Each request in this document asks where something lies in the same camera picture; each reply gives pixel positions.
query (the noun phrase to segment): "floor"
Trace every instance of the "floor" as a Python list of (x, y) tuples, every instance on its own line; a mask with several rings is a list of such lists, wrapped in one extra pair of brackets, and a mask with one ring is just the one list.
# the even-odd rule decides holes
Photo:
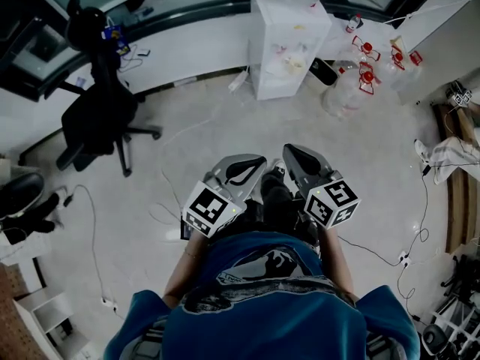
[[(135, 292), (150, 289), (162, 294), (184, 249), (185, 243), (177, 239), (178, 221), (158, 203), (178, 215), (172, 188), (183, 203), (203, 174), (226, 155), (256, 153), (271, 161), (281, 156), (285, 143), (315, 149), (362, 198), (355, 217), (338, 228), (341, 236), (391, 263), (398, 261), (415, 237), (426, 199), (413, 140), (438, 141), (430, 107), (401, 106), (395, 94), (379, 90), (375, 103), (338, 121), (323, 111), (320, 99), (307, 86), (295, 97), (258, 102), (249, 84), (230, 94), (227, 86), (233, 79), (222, 76), (148, 96), (135, 123), (161, 125), (163, 136), (158, 141), (133, 137), (130, 178), (122, 176), (116, 154), (98, 158), (83, 172), (58, 172), (55, 160), (65, 148), (61, 134), (29, 157), (30, 163), (42, 168), (50, 188), (67, 185), (71, 191), (82, 184), (90, 190), (97, 218), (94, 249), (103, 288), (118, 303), (120, 315), (127, 313)], [(442, 253), (446, 185), (436, 186), (432, 173), (425, 182), (428, 210), (423, 226), (430, 230), (430, 237), (415, 243), (410, 255), (415, 264), (403, 273), (400, 288), (404, 295), (416, 288), (409, 309), (428, 321), (428, 311), (443, 294), (440, 281), (452, 272), (452, 259)], [(48, 285), (67, 292), (76, 311), (73, 324), (101, 349), (122, 320), (101, 304), (92, 258), (92, 208), (81, 187), (59, 217), (64, 229), (51, 235), (52, 251), (40, 257), (40, 267)], [(383, 284), (398, 296), (400, 266), (392, 268), (372, 253), (347, 244), (343, 249), (359, 297)]]

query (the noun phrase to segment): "blue t-shirt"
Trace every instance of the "blue t-shirt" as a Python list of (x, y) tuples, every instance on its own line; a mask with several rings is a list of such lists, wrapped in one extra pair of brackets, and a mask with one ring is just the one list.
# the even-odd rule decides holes
[(418, 335), (387, 286), (354, 303), (303, 241), (249, 232), (209, 248), (174, 310), (152, 291), (135, 294), (104, 358), (364, 360), (373, 334), (399, 359), (419, 359)]

